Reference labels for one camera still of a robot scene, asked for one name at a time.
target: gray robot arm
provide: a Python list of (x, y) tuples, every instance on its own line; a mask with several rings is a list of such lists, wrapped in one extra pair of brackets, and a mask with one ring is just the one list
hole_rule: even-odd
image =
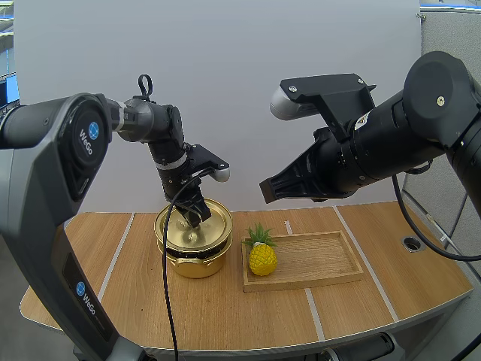
[[(81, 93), (21, 106), (0, 120), (0, 235), (38, 298), (87, 357), (147, 361), (144, 350), (115, 329), (63, 228), (78, 212), (112, 131), (149, 145), (168, 199), (206, 168), (219, 181), (228, 178), (226, 162), (183, 141), (178, 109), (148, 96), (124, 104)], [(176, 203), (184, 217), (192, 225), (207, 219), (199, 183), (185, 194)]]

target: pineapple leaves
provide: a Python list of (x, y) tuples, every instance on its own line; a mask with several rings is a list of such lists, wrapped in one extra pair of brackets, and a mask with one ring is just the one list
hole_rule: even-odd
[(272, 228), (264, 230), (262, 224), (257, 223), (254, 227), (254, 230), (252, 230), (250, 227), (246, 229), (246, 231), (249, 233), (251, 241), (245, 241), (243, 243), (253, 246), (256, 242), (259, 242), (265, 243), (267, 246), (276, 247), (276, 244), (271, 240), (269, 235), (271, 230)]

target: white line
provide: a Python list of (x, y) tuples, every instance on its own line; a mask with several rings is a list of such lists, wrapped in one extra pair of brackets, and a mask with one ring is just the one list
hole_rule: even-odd
[[(284, 221), (286, 225), (287, 234), (292, 234), (291, 223), (288, 220)], [(319, 314), (317, 313), (316, 303), (314, 302), (313, 294), (310, 291), (310, 288), (304, 288), (306, 291), (307, 303), (309, 303), (310, 313), (313, 315), (314, 326), (316, 327), (317, 338), (319, 341), (324, 341), (324, 331), (322, 330), (321, 319), (319, 318)]]
[(122, 130), (123, 124), (124, 124), (124, 111), (123, 108), (125, 108), (127, 105), (123, 104), (122, 102), (117, 102), (117, 104), (120, 106), (119, 108), (119, 124), (117, 124), (117, 127), (115, 129), (112, 129), (114, 132), (118, 132)]
[(63, 223), (63, 229), (67, 229), (68, 225), (70, 224), (70, 222), (71, 222), (73, 219), (74, 219), (74, 218), (72, 217), (71, 219), (66, 220), (66, 221)]
[(374, 272), (371, 264), (370, 264), (369, 261), (368, 261), (368, 258), (366, 257), (366, 255), (365, 255), (364, 252), (362, 251), (361, 246), (359, 245), (358, 241), (355, 239), (353, 233), (352, 233), (351, 230), (349, 229), (346, 221), (344, 220), (343, 216), (340, 214), (340, 212), (339, 212), (339, 210), (337, 209), (337, 207), (336, 207), (336, 206), (333, 206), (333, 209), (334, 209), (334, 211), (336, 212), (337, 216), (339, 217), (339, 220), (340, 220), (341, 223), (343, 224), (343, 226), (344, 226), (344, 228), (346, 229), (347, 233), (349, 234), (350, 238), (352, 239), (352, 242), (354, 243), (355, 248), (358, 250), (359, 254), (361, 255), (361, 258), (362, 258), (362, 260), (364, 261), (366, 267), (368, 268), (368, 271), (369, 271), (369, 273), (371, 274), (371, 277), (373, 278), (373, 281), (374, 281), (374, 283), (376, 284), (377, 289), (379, 290), (379, 292), (380, 292), (380, 294), (381, 294), (381, 297), (383, 297), (384, 303), (386, 303), (386, 307), (388, 308), (389, 313), (391, 314), (392, 319), (393, 319), (395, 322), (399, 321), (399, 317), (398, 317), (398, 315), (396, 314), (396, 311), (394, 310), (394, 308), (392, 307), (391, 301), (389, 301), (389, 297), (388, 297), (388, 295), (386, 294), (386, 291), (384, 291), (384, 289), (383, 289), (383, 285), (382, 285), (381, 282), (379, 281), (379, 278), (377, 278), (376, 272)]
[(115, 266), (115, 263), (117, 262), (117, 258), (119, 258), (120, 251), (122, 250), (122, 246), (124, 242), (127, 239), (127, 235), (130, 230), (130, 226), (132, 225), (132, 221), (134, 220), (134, 214), (130, 216), (129, 223), (127, 223), (126, 230), (123, 233), (122, 239), (120, 240), (119, 245), (117, 246), (117, 249), (115, 250), (115, 253), (113, 254), (112, 261), (110, 262), (110, 265), (108, 266), (107, 274), (104, 277), (104, 282), (102, 283), (102, 286), (100, 287), (100, 291), (98, 292), (98, 300), (101, 302), (102, 298), (104, 297), (105, 289), (107, 288), (108, 280), (110, 280), (110, 276), (112, 275), (113, 267)]
[(291, 235), (291, 234), (292, 234), (291, 223), (289, 223), (288, 220), (285, 220), (285, 221), (284, 221), (284, 224), (286, 225), (287, 234), (288, 234), (288, 235)]

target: blue logo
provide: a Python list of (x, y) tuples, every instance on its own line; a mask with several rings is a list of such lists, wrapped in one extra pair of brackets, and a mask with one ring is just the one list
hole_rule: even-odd
[(79, 282), (77, 284), (77, 295), (83, 296), (84, 293), (85, 293), (85, 284), (83, 282)]
[(89, 137), (93, 141), (98, 137), (98, 124), (96, 122), (91, 122), (89, 125)]

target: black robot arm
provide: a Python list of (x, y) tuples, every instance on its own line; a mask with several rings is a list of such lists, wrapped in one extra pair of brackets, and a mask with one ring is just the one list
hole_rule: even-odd
[(282, 80), (272, 113), (282, 120), (321, 114), (328, 128), (260, 183), (265, 201), (346, 198), (446, 153), (481, 214), (481, 88), (463, 62), (442, 52), (422, 56), (403, 90), (377, 107), (373, 88), (356, 74)]

